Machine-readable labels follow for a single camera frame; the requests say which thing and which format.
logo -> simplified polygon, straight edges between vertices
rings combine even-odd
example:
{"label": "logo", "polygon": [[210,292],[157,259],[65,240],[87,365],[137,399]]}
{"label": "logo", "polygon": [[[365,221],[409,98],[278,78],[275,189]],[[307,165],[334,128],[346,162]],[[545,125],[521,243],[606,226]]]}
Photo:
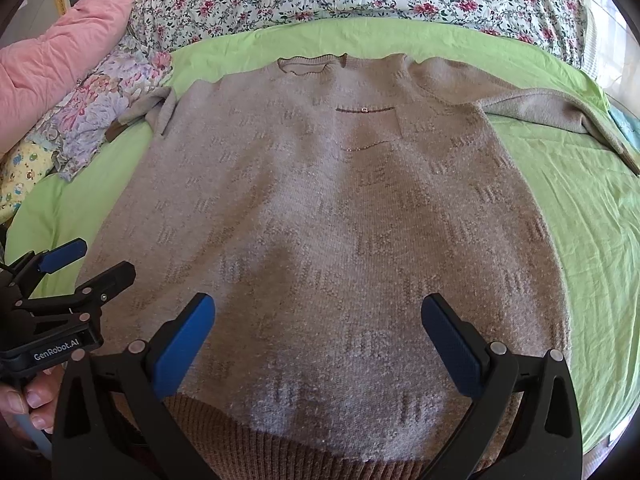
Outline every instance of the logo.
{"label": "logo", "polygon": [[39,349],[36,351],[36,353],[33,354],[33,358],[36,359],[36,361],[41,361],[42,359],[53,357],[54,355],[60,354],[61,352],[72,350],[76,346],[80,346],[80,342],[78,341],[77,337],[69,341],[60,343],[59,345],[51,346],[50,348],[44,350]]}

screw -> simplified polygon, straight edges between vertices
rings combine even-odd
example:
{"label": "screw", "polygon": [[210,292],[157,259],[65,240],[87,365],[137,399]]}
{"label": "screw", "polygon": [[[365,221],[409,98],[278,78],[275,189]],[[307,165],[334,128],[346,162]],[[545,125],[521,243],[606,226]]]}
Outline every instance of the screw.
{"label": "screw", "polygon": [[73,352],[71,352],[71,360],[72,361],[81,361],[84,358],[84,350],[81,348],[78,348],[76,350],[74,350]]}
{"label": "screw", "polygon": [[491,352],[496,355],[505,355],[507,353],[506,345],[504,343],[501,343],[500,341],[494,341],[493,343],[491,343],[491,346],[489,346],[489,348],[491,348]]}
{"label": "screw", "polygon": [[555,348],[549,352],[549,356],[554,360],[554,361],[558,361],[559,363],[562,362],[562,359],[564,359],[564,356],[562,355],[562,352],[559,350],[556,350]]}
{"label": "screw", "polygon": [[129,352],[131,352],[132,354],[139,354],[145,349],[145,346],[146,343],[142,341],[142,339],[136,339],[135,341],[129,343],[127,349],[129,349]]}

sweater pocket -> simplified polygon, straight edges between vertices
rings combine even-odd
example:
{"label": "sweater pocket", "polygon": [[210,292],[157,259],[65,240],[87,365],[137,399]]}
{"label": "sweater pocket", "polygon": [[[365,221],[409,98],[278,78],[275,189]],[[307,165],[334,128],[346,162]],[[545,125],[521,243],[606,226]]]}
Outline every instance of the sweater pocket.
{"label": "sweater pocket", "polygon": [[401,139],[396,108],[336,108],[332,137],[345,152],[358,152]]}

blue gripper pad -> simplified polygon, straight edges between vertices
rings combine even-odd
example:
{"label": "blue gripper pad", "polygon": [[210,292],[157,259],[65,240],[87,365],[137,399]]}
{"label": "blue gripper pad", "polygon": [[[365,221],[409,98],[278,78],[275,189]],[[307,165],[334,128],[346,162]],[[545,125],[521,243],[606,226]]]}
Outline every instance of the blue gripper pad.
{"label": "blue gripper pad", "polygon": [[[188,317],[181,319],[182,314],[187,314]],[[213,298],[207,294],[196,294],[182,314],[171,322],[181,322],[182,325],[157,358],[153,368],[152,387],[158,399],[164,399],[176,393],[213,327],[216,318]]]}
{"label": "blue gripper pad", "polygon": [[44,254],[40,261],[40,272],[45,274],[53,274],[62,267],[72,264],[86,254],[86,242],[82,238],[76,238],[64,245],[60,245]]}
{"label": "blue gripper pad", "polygon": [[438,303],[427,296],[422,302],[422,326],[461,395],[482,396],[482,368],[469,346]]}

sweater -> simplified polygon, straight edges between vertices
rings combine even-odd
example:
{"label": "sweater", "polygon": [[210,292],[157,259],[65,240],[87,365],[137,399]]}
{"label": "sweater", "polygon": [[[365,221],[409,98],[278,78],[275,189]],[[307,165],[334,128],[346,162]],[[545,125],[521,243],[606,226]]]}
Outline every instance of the sweater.
{"label": "sweater", "polygon": [[102,351],[206,292],[215,326],[167,406],[223,479],[416,478],[469,406],[425,295],[513,352],[570,356],[548,227],[488,112],[625,159],[575,98],[440,58],[281,59],[141,99],[120,121],[155,136],[79,277],[136,266]]}

